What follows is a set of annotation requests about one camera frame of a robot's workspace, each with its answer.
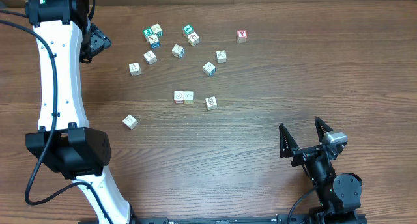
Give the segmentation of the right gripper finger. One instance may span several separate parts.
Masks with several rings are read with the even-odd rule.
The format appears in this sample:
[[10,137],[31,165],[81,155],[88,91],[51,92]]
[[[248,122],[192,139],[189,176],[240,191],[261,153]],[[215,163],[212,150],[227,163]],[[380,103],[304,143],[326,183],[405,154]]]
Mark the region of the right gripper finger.
[[294,152],[299,149],[298,144],[293,139],[288,129],[283,125],[279,125],[280,133],[280,157],[288,158],[294,155]]
[[319,142],[323,140],[325,133],[334,130],[333,128],[329,127],[329,125],[327,125],[320,117],[315,117],[315,127],[317,130]]

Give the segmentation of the wooden block text top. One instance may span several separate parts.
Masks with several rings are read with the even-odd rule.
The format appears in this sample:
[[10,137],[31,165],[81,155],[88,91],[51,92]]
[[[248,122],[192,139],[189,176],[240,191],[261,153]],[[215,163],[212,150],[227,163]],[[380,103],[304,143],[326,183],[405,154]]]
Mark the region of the wooden block text top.
[[149,65],[152,65],[157,61],[157,57],[155,56],[152,50],[149,50],[148,52],[144,53],[143,56]]

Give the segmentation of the wooden block pencil picture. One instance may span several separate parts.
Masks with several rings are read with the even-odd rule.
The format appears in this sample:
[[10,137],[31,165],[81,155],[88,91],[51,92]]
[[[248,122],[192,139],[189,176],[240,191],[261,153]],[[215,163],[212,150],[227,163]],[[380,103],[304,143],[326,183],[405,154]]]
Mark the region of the wooden block pencil picture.
[[157,35],[150,35],[147,38],[148,38],[148,41],[149,41],[152,49],[160,47],[160,41],[159,41],[159,38],[157,37]]

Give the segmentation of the wooden block blue side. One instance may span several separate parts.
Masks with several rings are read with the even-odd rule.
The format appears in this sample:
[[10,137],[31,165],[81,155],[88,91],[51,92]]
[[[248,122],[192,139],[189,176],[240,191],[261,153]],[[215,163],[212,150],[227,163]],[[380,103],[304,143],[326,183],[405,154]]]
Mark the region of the wooden block blue side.
[[175,44],[171,51],[172,51],[172,55],[179,59],[181,59],[184,55],[184,48],[178,44]]

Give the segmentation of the wooden block red picture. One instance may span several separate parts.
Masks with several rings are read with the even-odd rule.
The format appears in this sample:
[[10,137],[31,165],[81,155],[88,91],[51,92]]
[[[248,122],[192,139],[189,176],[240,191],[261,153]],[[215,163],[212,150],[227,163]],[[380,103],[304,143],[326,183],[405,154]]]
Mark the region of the wooden block red picture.
[[138,125],[138,120],[135,119],[131,114],[127,115],[122,121],[127,127],[133,130]]

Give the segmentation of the wooden block barrel picture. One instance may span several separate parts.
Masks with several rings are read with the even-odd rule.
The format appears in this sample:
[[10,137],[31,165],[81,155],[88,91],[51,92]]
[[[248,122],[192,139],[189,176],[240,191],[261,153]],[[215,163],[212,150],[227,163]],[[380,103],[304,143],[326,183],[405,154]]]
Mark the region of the wooden block barrel picture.
[[216,109],[218,107],[216,98],[214,96],[206,98],[205,101],[206,101],[206,105],[207,105],[208,110],[213,110],[213,109]]

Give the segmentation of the green letter L block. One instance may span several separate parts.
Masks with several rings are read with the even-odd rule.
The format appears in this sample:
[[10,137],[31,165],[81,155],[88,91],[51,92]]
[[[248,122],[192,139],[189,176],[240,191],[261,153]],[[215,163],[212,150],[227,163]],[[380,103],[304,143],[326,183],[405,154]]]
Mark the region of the green letter L block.
[[176,104],[184,103],[184,91],[175,91],[173,100]]

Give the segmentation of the small wooden picture block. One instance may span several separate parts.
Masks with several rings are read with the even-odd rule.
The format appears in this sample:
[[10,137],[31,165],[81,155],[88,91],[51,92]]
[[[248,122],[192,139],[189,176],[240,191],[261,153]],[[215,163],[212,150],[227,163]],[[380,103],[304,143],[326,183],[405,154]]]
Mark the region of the small wooden picture block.
[[193,91],[184,91],[184,103],[192,104],[194,102],[194,92]]

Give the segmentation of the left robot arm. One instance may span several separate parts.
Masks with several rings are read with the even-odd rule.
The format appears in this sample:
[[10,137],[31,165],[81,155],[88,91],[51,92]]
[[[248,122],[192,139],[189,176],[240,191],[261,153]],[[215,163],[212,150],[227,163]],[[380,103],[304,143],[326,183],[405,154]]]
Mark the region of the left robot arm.
[[82,99],[79,66],[109,48],[92,23],[95,0],[28,0],[25,12],[40,57],[41,109],[38,129],[25,145],[38,165],[78,187],[99,223],[135,223],[131,204],[109,170],[108,135],[90,128]]

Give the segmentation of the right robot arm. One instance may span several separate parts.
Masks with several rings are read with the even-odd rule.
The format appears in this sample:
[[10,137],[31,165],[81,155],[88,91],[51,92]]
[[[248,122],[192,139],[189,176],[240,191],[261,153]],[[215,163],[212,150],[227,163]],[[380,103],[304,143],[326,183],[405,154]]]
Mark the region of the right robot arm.
[[280,157],[291,158],[292,167],[301,166],[313,184],[292,205],[286,222],[291,222],[300,202],[315,192],[320,206],[310,208],[304,215],[305,223],[366,223],[366,216],[356,212],[361,207],[362,179],[354,173],[337,175],[332,166],[347,145],[347,135],[329,127],[320,117],[315,118],[315,127],[319,144],[300,148],[288,129],[279,125]]

